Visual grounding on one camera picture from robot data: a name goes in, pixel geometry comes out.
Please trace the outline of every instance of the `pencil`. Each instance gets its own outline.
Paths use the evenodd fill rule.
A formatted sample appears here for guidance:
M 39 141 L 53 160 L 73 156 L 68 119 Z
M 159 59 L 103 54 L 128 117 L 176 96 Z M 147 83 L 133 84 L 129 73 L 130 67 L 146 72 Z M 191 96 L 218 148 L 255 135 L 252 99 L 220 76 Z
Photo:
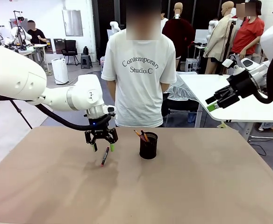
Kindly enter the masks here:
M 142 136 L 139 132 L 137 132 L 136 130 L 133 130 L 143 141 L 146 141 L 145 137 Z
M 141 133 L 144 135 L 144 137 L 145 137 L 146 141 L 147 141 L 147 142 L 149 142 L 149 139 L 148 139 L 148 137 L 147 137 L 146 133 L 145 133 L 143 130 L 141 130 Z

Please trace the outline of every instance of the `hair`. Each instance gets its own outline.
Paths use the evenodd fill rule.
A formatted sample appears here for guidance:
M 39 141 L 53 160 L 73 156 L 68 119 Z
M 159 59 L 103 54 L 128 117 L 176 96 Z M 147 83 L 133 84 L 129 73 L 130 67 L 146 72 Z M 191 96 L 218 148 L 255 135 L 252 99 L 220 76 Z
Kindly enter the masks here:
M 259 0 L 250 0 L 249 3 L 256 3 L 256 15 L 261 15 L 262 2 Z
M 135 14 L 160 11 L 160 7 L 160 0 L 127 0 L 127 10 Z

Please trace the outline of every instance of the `white t-shirt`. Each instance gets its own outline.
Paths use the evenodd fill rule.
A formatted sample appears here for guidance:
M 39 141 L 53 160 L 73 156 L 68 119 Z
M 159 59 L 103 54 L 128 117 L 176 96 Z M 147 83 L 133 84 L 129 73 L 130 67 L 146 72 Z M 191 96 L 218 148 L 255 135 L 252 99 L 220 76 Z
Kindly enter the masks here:
M 163 124 L 160 83 L 176 82 L 175 47 L 165 35 L 155 41 L 130 41 L 126 30 L 108 41 L 102 79 L 116 80 L 118 126 Z
M 163 32 L 163 28 L 165 26 L 165 23 L 169 21 L 167 18 L 164 18 L 163 20 L 160 21 L 160 24 L 161 24 L 161 32 Z

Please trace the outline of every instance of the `white wall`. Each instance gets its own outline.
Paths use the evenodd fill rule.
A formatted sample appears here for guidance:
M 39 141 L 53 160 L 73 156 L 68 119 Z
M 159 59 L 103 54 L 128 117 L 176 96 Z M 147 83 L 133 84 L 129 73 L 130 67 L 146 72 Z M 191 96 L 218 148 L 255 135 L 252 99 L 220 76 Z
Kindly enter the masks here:
M 270 28 L 273 25 L 273 0 L 261 0 L 261 19 L 265 22 L 265 29 Z
M 66 9 L 80 10 L 84 36 L 65 35 L 63 6 Z M 51 39 L 54 52 L 53 39 L 76 40 L 78 53 L 82 53 L 83 48 L 87 46 L 92 61 L 95 61 L 96 47 L 91 0 L 12 0 L 12 2 L 0 0 L 0 25 L 5 25 L 6 28 L 9 27 L 9 19 L 14 18 L 13 10 L 23 11 L 23 17 L 36 22 L 36 27 L 44 32 L 46 38 Z M 62 55 L 46 55 L 48 62 L 57 57 L 62 57 Z

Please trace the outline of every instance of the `mesh pen cup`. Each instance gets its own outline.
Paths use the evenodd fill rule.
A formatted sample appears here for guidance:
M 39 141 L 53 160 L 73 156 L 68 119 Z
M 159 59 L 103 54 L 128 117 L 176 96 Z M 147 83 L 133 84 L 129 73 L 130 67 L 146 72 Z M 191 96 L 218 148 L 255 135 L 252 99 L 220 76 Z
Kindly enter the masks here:
M 156 157 L 158 136 L 152 132 L 145 132 L 149 142 L 140 139 L 140 156 L 143 159 L 151 160 Z

